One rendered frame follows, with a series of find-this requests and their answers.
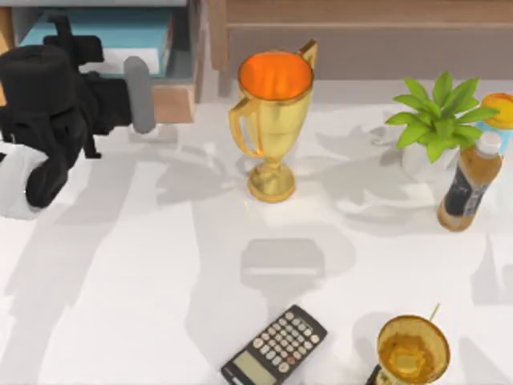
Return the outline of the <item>brown tea bottle white cap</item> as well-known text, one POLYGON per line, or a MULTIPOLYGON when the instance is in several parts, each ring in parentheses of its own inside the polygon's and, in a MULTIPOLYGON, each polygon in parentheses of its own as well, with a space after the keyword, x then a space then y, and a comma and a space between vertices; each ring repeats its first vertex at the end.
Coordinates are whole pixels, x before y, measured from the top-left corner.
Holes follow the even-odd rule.
POLYGON ((444 228, 461 232, 470 227, 486 191, 501 170, 501 144, 499 134, 484 132, 460 152, 454 178, 437 211, 438 222, 444 228))

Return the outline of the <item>light blue book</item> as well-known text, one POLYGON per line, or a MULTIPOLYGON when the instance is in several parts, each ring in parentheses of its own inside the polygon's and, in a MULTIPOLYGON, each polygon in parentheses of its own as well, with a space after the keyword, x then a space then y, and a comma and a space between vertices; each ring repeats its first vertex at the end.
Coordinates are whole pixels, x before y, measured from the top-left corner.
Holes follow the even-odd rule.
POLYGON ((170 8, 87 7, 62 12, 69 18, 74 35, 95 35, 103 46, 104 61, 84 64, 80 71, 121 75, 124 60, 138 56, 151 75, 166 75, 172 47, 170 8))

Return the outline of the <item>large gold trophy orange inside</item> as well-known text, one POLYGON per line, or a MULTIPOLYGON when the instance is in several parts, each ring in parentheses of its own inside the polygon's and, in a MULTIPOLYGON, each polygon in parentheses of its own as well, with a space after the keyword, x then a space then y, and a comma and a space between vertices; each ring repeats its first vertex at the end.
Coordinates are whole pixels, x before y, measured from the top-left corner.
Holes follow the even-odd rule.
POLYGON ((262 159, 248 174, 248 190, 258 200, 278 203, 295 191, 292 169, 283 162, 307 116, 318 43, 299 51, 263 51, 250 55, 237 72, 240 100, 228 112, 236 146, 262 159))

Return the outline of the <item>black calculator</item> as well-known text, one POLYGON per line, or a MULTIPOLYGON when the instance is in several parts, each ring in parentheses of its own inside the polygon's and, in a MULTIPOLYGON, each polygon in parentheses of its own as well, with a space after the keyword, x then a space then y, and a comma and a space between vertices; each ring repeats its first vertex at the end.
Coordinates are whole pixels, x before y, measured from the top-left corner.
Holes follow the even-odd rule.
POLYGON ((324 341, 327 330, 290 306, 220 369, 230 385, 282 385, 324 341))

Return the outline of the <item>green plant in white pot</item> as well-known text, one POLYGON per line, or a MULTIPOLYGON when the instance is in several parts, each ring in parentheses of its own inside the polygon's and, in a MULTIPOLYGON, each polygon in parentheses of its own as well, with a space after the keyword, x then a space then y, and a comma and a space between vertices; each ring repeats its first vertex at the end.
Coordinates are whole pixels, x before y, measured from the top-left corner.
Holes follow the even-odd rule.
POLYGON ((402 169, 418 182, 432 182, 449 168, 459 151, 475 144, 479 121, 494 118, 499 108, 475 98, 479 78, 453 85, 452 74, 442 72, 431 91, 411 77, 404 78, 408 92, 393 101, 409 108, 391 115, 386 124, 401 126, 396 147, 402 151, 402 169))

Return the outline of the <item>light blue cup orange lid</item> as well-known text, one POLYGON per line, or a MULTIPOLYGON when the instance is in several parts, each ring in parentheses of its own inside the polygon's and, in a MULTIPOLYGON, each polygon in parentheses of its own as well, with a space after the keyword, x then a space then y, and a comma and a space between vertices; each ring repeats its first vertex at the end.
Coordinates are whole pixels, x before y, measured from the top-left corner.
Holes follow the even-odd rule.
POLYGON ((513 95, 496 92, 486 95, 481 101, 482 107, 490 107, 499 113, 491 118, 479 121, 476 127, 482 132, 496 132, 501 138, 499 154, 504 155, 513 141, 513 95))

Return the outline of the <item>small gold trophy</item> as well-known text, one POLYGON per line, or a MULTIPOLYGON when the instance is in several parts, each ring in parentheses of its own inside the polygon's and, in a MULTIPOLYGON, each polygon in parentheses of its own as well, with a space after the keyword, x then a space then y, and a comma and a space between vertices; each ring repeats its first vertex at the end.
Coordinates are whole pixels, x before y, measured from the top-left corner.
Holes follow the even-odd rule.
POLYGON ((429 318, 402 314, 391 318, 377 338, 378 364, 365 385, 430 385, 450 364, 450 347, 433 323, 440 305, 429 318))

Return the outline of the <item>wooden cupboard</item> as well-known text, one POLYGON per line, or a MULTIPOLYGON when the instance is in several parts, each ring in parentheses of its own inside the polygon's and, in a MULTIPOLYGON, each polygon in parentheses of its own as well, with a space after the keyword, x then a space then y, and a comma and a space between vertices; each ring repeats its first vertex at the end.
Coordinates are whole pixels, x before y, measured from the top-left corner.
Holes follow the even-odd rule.
POLYGON ((371 103, 409 76, 477 76, 513 91, 513 0, 205 0, 212 70, 205 88, 235 92, 248 55, 319 44, 317 97, 371 103))

